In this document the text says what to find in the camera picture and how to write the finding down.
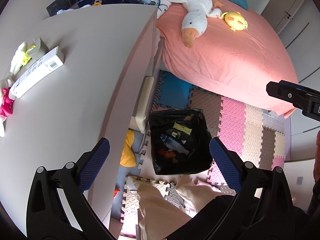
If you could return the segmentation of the white thermometer box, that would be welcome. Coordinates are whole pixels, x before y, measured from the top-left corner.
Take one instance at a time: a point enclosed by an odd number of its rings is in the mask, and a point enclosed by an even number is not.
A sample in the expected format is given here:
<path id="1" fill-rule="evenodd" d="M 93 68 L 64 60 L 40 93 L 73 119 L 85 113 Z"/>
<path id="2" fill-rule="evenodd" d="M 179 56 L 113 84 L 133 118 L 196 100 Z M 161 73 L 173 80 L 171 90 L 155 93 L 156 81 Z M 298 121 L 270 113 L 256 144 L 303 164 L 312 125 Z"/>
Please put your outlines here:
<path id="1" fill-rule="evenodd" d="M 30 66 L 12 85 L 9 98 L 21 98 L 29 89 L 64 63 L 64 54 L 57 46 Z"/>

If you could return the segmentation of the white foam sponge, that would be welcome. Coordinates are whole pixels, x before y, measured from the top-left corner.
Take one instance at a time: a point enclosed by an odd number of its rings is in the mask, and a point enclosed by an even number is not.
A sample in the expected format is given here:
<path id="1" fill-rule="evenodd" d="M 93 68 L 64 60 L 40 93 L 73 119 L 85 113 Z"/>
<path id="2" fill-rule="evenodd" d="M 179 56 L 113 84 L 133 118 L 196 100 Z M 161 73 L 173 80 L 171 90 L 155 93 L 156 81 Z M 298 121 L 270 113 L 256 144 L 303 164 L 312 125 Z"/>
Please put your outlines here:
<path id="1" fill-rule="evenodd" d="M 16 52 L 15 55 L 12 58 L 11 64 L 10 64 L 10 73 L 11 75 L 16 75 L 23 63 L 23 58 L 25 56 L 25 53 L 27 51 L 28 44 L 26 42 L 22 42 Z"/>

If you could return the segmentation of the red heart plush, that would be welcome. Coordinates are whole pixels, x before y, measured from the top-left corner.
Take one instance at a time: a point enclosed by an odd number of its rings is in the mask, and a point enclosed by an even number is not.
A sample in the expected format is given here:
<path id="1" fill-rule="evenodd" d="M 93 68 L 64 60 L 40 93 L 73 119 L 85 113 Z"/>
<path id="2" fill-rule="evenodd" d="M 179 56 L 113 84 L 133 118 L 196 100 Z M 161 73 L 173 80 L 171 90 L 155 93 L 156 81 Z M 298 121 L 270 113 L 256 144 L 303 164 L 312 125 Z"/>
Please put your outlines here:
<path id="1" fill-rule="evenodd" d="M 158 154 L 162 156 L 164 159 L 171 160 L 173 163 L 178 163 L 176 159 L 176 154 L 173 151 L 166 151 L 164 149 L 158 150 Z"/>

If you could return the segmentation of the blue striped fish plush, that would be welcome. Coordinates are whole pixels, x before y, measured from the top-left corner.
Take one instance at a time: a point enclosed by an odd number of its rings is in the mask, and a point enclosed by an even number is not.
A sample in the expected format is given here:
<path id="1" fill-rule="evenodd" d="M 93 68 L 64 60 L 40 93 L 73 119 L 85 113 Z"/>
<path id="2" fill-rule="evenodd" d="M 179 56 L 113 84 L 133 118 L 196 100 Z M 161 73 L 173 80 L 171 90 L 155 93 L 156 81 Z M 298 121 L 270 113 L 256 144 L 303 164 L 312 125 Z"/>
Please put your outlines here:
<path id="1" fill-rule="evenodd" d="M 178 153 L 184 153 L 185 155 L 190 154 L 188 150 L 186 150 L 179 142 L 172 139 L 172 137 L 162 134 L 160 138 L 168 149 Z"/>

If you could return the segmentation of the yellow box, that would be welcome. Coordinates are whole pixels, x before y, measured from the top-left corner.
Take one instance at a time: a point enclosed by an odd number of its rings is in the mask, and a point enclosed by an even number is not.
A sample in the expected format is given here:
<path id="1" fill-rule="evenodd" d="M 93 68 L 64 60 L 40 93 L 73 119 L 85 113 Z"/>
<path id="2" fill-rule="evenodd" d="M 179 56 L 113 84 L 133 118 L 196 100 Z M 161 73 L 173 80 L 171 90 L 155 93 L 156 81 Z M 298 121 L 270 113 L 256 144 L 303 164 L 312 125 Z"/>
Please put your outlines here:
<path id="1" fill-rule="evenodd" d="M 187 135 L 191 135 L 191 132 L 192 132 L 191 128 L 189 128 L 187 126 L 184 126 L 182 124 L 179 124 L 177 122 L 174 122 L 173 128 L 177 129 L 177 130 L 179 130 L 179 131 L 181 131 L 181 132 L 183 132 L 183 133 L 185 133 Z"/>

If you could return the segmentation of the black trash bin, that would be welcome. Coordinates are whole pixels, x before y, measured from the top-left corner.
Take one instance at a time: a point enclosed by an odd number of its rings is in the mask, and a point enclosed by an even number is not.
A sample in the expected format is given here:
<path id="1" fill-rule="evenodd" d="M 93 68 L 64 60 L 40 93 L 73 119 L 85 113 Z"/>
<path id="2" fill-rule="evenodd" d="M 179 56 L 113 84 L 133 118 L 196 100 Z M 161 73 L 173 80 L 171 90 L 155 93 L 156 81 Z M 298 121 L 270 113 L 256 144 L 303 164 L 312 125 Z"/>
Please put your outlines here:
<path id="1" fill-rule="evenodd" d="M 192 129 L 187 135 L 173 128 L 174 122 Z M 151 156 L 155 174 L 162 176 L 197 174 L 210 168 L 213 158 L 209 152 L 212 139 L 201 109 L 167 109 L 152 112 L 149 117 Z M 168 149 L 160 136 L 164 134 L 179 142 L 189 155 Z M 173 151 L 178 163 L 164 159 L 158 150 Z"/>

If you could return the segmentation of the colourful foam floor mat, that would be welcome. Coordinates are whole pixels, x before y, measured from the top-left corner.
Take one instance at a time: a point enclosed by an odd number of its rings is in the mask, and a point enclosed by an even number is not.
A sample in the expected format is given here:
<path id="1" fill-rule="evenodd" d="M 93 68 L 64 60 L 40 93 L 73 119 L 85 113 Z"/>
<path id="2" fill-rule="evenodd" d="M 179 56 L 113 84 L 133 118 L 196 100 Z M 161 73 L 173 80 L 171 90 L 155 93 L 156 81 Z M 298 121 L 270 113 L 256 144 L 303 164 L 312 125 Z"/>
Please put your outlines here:
<path id="1" fill-rule="evenodd" d="M 184 108 L 203 110 L 210 134 L 218 137 L 244 161 L 267 170 L 274 165 L 283 166 L 284 122 L 267 111 L 209 92 L 165 71 L 160 71 L 153 82 L 152 97 L 152 111 Z M 139 205 L 135 196 L 127 191 L 127 176 L 142 177 L 176 207 L 184 209 L 185 204 L 175 189 L 177 177 L 158 176 L 153 170 L 149 131 L 141 133 L 132 128 L 125 145 L 135 155 L 135 165 L 119 168 L 111 226 L 116 228 L 119 239 L 137 239 Z"/>

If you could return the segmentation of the pink bed sheet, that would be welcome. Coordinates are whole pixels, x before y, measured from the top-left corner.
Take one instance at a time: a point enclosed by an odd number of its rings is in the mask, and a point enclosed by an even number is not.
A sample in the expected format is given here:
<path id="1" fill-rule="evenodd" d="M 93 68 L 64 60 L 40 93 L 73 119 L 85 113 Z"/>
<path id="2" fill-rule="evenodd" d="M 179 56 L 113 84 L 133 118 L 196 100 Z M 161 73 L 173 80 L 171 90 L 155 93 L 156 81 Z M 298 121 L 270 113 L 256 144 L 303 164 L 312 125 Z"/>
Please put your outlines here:
<path id="1" fill-rule="evenodd" d="M 209 18 L 204 34 L 187 48 L 181 31 L 187 11 L 180 4 L 172 4 L 157 20 L 160 36 L 164 38 L 165 67 L 193 85 L 288 118 L 295 107 L 266 92 L 270 81 L 298 82 L 282 41 L 255 11 L 245 10 L 229 0 L 218 1 L 223 4 L 222 11 L 240 12 L 248 22 L 248 29 L 232 31 L 223 20 Z"/>

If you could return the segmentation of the white towel plush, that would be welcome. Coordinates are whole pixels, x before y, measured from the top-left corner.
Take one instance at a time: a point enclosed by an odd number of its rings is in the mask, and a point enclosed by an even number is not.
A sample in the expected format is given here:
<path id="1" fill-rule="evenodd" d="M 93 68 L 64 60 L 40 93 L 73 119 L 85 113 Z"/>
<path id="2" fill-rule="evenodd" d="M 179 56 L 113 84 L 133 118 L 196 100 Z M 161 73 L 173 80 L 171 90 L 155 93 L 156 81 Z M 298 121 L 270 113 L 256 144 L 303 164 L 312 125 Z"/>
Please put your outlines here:
<path id="1" fill-rule="evenodd" d="M 1 137 L 5 136 L 5 120 L 13 114 L 14 100 L 9 98 L 9 92 L 13 84 L 14 82 L 11 75 L 8 75 L 1 80 Z"/>

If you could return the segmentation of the yellow chick plush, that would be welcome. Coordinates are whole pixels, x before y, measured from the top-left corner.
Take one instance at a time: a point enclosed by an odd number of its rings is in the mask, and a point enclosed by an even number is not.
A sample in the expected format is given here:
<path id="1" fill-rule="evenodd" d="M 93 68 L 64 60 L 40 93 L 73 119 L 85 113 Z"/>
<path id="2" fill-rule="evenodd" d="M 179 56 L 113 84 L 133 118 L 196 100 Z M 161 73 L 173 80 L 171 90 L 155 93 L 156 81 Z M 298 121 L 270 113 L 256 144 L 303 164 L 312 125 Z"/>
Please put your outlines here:
<path id="1" fill-rule="evenodd" d="M 242 31 L 248 28 L 248 23 L 240 12 L 224 12 L 221 18 L 232 31 Z"/>

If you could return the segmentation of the pink monkey doll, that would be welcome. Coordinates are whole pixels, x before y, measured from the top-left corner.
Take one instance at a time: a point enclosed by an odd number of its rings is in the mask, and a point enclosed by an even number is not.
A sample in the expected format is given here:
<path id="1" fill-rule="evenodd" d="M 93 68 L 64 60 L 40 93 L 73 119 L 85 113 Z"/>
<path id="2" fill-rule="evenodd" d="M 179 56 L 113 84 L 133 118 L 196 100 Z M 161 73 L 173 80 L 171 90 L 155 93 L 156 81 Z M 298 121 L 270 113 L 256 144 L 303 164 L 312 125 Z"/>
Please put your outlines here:
<path id="1" fill-rule="evenodd" d="M 13 114 L 14 100 L 9 98 L 10 89 L 2 88 L 1 117 L 7 118 Z"/>

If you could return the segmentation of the white goose plush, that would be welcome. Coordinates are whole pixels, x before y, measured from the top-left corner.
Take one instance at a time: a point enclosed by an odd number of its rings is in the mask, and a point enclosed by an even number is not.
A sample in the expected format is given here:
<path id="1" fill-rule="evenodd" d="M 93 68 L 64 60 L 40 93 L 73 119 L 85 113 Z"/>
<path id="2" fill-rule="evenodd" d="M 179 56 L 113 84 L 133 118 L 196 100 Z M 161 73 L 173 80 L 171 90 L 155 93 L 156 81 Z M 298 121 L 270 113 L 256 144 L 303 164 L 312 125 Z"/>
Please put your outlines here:
<path id="1" fill-rule="evenodd" d="M 208 18 L 220 18 L 223 4 L 218 0 L 167 0 L 179 3 L 187 10 L 182 21 L 183 44 L 191 48 L 196 40 L 207 29 Z"/>

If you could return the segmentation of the yellow green plastic toy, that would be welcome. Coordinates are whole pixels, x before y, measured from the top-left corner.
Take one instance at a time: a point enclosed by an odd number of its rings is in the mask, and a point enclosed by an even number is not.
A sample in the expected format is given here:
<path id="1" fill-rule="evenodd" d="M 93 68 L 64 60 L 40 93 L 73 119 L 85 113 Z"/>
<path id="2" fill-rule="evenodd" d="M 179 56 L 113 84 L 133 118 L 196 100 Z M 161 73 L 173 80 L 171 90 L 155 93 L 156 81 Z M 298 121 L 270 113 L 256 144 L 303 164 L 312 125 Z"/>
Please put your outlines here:
<path id="1" fill-rule="evenodd" d="M 32 44 L 25 52 L 23 59 L 22 59 L 22 66 L 26 66 L 28 62 L 31 60 L 31 51 L 36 47 L 35 44 Z"/>

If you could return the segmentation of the red white tape roll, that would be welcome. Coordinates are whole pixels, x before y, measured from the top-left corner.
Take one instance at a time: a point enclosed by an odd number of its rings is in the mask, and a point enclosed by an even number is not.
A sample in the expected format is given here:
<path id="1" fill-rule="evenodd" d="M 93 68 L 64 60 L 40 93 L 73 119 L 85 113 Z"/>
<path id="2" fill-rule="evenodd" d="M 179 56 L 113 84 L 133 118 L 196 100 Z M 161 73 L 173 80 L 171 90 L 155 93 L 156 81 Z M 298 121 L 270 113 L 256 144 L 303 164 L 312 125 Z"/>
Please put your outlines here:
<path id="1" fill-rule="evenodd" d="M 34 38 L 34 43 L 36 47 L 31 51 L 30 55 L 33 60 L 39 60 L 41 57 L 46 55 L 49 51 L 47 45 L 43 42 L 40 37 Z"/>

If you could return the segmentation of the black wall switch panel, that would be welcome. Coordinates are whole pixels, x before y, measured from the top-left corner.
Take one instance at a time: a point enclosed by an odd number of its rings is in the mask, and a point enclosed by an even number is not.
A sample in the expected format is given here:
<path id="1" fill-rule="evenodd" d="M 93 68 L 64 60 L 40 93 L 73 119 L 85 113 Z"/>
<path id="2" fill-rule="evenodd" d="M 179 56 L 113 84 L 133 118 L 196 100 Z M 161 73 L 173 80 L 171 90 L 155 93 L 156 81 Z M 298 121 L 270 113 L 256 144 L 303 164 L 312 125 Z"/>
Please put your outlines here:
<path id="1" fill-rule="evenodd" d="M 49 16 L 54 16 L 59 10 L 67 10 L 76 3 L 76 0 L 55 0 L 46 7 Z"/>

